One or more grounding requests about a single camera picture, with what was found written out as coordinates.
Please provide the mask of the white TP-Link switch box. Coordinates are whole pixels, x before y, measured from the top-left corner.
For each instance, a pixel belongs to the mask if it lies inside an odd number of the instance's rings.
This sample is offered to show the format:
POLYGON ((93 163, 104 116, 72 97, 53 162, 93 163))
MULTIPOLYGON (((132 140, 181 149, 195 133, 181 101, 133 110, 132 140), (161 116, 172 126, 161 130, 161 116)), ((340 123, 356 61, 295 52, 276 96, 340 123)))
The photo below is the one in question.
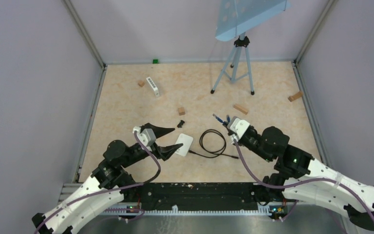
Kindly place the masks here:
POLYGON ((179 156, 186 156, 190 150, 194 138, 181 133, 176 140, 176 144, 182 144, 182 146, 175 152, 179 156))

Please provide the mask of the long white network switch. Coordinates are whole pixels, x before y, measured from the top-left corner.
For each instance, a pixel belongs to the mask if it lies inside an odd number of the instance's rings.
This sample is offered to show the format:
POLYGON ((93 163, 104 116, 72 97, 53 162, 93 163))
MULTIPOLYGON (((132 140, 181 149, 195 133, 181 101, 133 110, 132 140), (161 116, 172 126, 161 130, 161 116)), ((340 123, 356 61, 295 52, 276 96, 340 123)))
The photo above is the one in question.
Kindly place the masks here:
POLYGON ((155 82, 152 80, 152 78, 151 77, 147 77, 146 81, 148 82, 148 84, 152 88, 155 97, 157 97, 157 98, 160 97, 159 89, 158 89, 157 85, 155 84, 155 82))

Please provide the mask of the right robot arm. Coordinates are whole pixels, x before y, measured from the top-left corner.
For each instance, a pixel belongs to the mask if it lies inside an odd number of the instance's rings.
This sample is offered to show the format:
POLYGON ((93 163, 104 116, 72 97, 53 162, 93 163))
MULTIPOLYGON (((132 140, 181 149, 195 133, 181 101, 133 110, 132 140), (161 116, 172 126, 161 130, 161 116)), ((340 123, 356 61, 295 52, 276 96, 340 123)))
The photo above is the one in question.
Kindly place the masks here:
POLYGON ((306 151, 289 144, 289 136, 271 126, 261 134, 245 120, 228 126, 233 144, 246 147, 267 162, 275 161, 276 174, 257 178, 240 160, 247 172, 266 188, 272 201, 304 201, 334 211, 354 225, 374 231, 374 186, 353 180, 335 171, 306 151))

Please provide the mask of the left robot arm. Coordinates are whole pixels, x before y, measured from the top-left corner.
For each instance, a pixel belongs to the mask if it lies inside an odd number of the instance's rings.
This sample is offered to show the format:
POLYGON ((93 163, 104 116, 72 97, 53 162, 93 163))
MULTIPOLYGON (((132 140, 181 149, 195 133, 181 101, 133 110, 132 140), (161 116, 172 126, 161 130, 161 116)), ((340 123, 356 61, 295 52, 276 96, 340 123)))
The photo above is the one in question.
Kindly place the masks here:
POLYGON ((132 201, 137 188, 154 181, 161 172, 159 160, 168 160, 182 144, 158 146, 156 140, 171 132, 165 128, 146 123, 132 130, 136 143, 132 146, 116 139, 110 142, 103 160, 87 179, 65 200, 46 213, 32 217, 36 234, 76 234, 88 222, 110 206, 121 201, 132 201), (156 174, 136 182, 125 170, 127 167, 150 157, 157 165, 156 174))

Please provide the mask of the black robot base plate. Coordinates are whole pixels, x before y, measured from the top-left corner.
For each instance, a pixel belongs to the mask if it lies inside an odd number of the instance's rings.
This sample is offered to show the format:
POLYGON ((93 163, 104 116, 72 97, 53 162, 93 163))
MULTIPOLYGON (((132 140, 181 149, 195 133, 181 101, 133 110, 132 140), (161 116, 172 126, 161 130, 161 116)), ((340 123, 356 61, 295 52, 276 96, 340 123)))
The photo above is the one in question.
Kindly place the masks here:
POLYGON ((253 182, 148 183, 124 193, 124 202, 146 211, 252 211, 290 200, 280 191, 253 182))

